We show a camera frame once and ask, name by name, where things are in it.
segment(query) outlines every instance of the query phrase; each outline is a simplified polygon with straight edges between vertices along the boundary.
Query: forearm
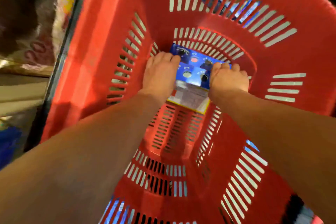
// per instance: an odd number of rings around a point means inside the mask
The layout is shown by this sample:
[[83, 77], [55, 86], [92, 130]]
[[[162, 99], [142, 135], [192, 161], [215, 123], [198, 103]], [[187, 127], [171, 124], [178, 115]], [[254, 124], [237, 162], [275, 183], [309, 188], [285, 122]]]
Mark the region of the forearm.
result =
[[97, 223], [159, 107], [149, 95], [138, 94], [81, 120], [10, 164], [0, 172], [0, 185], [6, 187], [1, 219]]
[[325, 223], [335, 221], [335, 119], [241, 91], [226, 94], [219, 107]]

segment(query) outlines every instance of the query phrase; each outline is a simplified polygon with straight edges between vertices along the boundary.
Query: blue package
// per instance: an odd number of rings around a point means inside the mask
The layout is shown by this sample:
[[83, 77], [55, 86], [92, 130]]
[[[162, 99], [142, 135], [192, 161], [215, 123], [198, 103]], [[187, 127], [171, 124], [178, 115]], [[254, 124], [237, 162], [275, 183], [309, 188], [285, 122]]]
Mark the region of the blue package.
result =
[[204, 89], [210, 89], [210, 71], [180, 62], [176, 80], [186, 82]]
[[213, 64], [216, 62], [224, 63], [224, 61], [217, 60], [177, 44], [173, 44], [171, 46], [170, 53], [173, 55], [179, 55], [181, 57], [181, 62], [185, 64], [199, 67], [208, 71], [211, 71]]

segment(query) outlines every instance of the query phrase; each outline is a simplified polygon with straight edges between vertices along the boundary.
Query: shopping basket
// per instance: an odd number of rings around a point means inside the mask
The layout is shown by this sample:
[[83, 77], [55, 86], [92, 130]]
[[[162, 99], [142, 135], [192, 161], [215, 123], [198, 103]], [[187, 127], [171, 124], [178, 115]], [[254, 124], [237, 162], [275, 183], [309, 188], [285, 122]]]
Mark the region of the shopping basket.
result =
[[[141, 89], [173, 42], [250, 76], [250, 93], [322, 115], [336, 99], [336, 12], [328, 0], [85, 0], [45, 125], [62, 128]], [[165, 103], [102, 223], [293, 223], [302, 201], [214, 104]]]

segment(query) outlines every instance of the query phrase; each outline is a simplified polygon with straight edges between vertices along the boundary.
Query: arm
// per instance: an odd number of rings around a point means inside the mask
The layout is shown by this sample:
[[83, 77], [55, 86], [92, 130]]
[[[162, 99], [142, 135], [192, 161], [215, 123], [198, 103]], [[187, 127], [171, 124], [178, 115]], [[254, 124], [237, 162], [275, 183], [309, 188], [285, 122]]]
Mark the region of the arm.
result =
[[257, 98], [235, 64], [214, 65], [210, 99], [325, 223], [336, 222], [336, 119]]
[[159, 107], [179, 57], [150, 58], [143, 89], [35, 147], [0, 172], [1, 223], [98, 223]]

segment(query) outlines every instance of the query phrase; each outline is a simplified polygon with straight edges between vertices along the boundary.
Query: plastic basket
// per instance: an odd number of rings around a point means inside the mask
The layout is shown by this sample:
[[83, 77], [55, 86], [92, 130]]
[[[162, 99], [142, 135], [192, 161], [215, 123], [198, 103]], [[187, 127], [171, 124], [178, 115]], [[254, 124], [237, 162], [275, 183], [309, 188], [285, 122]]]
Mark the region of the plastic basket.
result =
[[[327, 0], [85, 0], [42, 141], [136, 94], [149, 56], [172, 42], [237, 62], [260, 98], [330, 115], [335, 37]], [[166, 103], [101, 222], [291, 223], [291, 194], [216, 106]]]

